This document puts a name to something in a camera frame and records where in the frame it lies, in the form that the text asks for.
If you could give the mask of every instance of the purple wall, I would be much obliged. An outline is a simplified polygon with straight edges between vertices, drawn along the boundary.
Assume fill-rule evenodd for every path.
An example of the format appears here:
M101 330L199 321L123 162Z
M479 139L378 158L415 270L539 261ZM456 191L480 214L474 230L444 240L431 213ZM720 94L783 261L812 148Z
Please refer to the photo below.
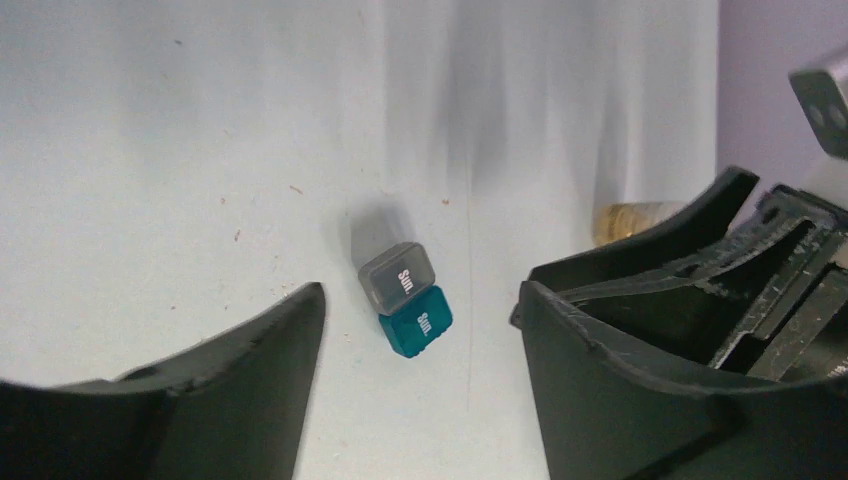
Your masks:
M719 22L718 170L798 185L824 154L787 74L848 42L848 1L723 0Z

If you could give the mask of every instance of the gray box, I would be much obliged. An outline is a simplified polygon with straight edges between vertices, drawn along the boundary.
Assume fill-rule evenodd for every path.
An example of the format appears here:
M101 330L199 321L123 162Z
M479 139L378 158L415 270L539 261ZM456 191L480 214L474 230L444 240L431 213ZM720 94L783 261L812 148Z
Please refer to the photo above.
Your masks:
M359 283L381 315L392 315L436 283L424 247L415 242L395 245L359 270Z

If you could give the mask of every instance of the label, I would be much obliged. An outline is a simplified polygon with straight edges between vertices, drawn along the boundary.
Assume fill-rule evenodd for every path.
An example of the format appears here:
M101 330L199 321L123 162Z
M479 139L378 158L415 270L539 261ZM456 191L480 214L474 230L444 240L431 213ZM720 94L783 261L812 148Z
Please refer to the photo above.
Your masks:
M400 284L403 287L403 292L409 295L409 291L412 290L412 280L409 278L409 270L404 270L398 274L398 280L400 280Z
M424 332L425 337L428 333L430 333L430 330L433 329L433 327L430 325L429 318L430 316L427 315L427 312L422 313L421 316L418 317L418 326L421 327L421 331Z

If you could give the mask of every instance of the teal box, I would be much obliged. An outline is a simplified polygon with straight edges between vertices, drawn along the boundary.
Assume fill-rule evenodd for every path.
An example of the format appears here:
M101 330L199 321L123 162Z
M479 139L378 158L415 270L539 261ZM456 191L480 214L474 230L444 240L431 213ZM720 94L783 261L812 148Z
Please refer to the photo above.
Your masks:
M428 288L394 315L380 315L380 325L392 349L406 358L421 353L452 323L445 294L436 286Z

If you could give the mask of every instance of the transparent bottle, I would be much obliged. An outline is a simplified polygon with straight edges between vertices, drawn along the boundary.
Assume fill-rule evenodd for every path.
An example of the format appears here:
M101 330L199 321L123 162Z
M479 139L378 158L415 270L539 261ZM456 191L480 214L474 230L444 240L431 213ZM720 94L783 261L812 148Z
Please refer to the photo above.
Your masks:
M595 217L592 236L603 246L643 232L680 211L684 202L615 203Z

